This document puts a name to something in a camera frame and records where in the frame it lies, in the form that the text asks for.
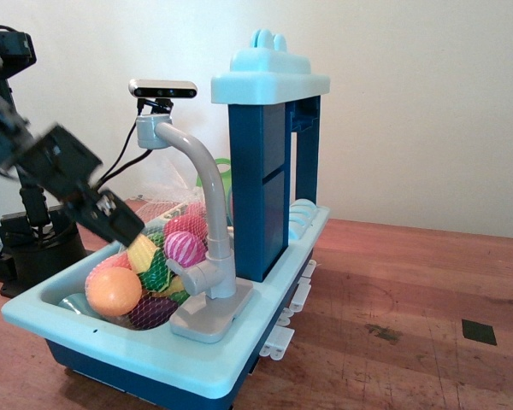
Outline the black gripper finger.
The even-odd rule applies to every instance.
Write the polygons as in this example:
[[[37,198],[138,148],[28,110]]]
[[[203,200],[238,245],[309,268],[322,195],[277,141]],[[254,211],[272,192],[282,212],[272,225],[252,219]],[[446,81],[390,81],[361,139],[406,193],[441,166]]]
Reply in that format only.
[[[111,190],[77,192],[66,201],[66,212],[100,238],[126,247],[144,229],[144,222]]]

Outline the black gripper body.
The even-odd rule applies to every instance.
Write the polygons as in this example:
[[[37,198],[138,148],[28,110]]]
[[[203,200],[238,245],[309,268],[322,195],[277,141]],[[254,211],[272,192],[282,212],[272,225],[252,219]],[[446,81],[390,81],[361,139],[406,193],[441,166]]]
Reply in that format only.
[[[72,208],[94,208],[99,200],[90,179],[102,161],[64,126],[55,124],[39,138],[23,143],[12,162]]]

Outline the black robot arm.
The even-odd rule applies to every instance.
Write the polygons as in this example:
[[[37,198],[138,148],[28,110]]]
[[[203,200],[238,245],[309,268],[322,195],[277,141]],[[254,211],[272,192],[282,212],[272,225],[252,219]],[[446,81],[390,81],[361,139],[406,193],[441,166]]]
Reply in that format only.
[[[115,193],[91,184],[102,162],[73,134],[59,125],[29,132],[9,79],[36,61],[31,36],[0,25],[0,176],[19,181],[24,206],[0,219],[0,293],[8,298],[84,259],[81,226],[124,245],[144,227]]]

